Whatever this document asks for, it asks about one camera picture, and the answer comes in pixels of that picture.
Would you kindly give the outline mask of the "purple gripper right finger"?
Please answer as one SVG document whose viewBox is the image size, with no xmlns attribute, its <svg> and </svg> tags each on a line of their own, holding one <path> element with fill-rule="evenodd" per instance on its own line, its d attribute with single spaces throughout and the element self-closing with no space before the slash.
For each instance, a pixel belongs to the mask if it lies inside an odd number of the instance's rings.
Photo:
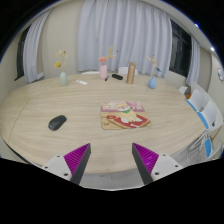
<svg viewBox="0 0 224 224">
<path fill-rule="evenodd" d="M 168 154 L 157 154 L 137 143 L 132 144 L 132 155 L 145 185 L 182 169 Z"/>
</svg>

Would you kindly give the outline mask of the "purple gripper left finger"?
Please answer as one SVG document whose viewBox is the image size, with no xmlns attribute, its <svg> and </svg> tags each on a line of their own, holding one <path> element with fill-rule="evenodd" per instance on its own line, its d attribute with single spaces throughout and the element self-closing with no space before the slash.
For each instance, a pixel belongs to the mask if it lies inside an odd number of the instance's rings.
<svg viewBox="0 0 224 224">
<path fill-rule="evenodd" d="M 42 166 L 54 175 L 79 185 L 91 154 L 91 144 L 85 144 L 66 155 L 56 155 Z"/>
</svg>

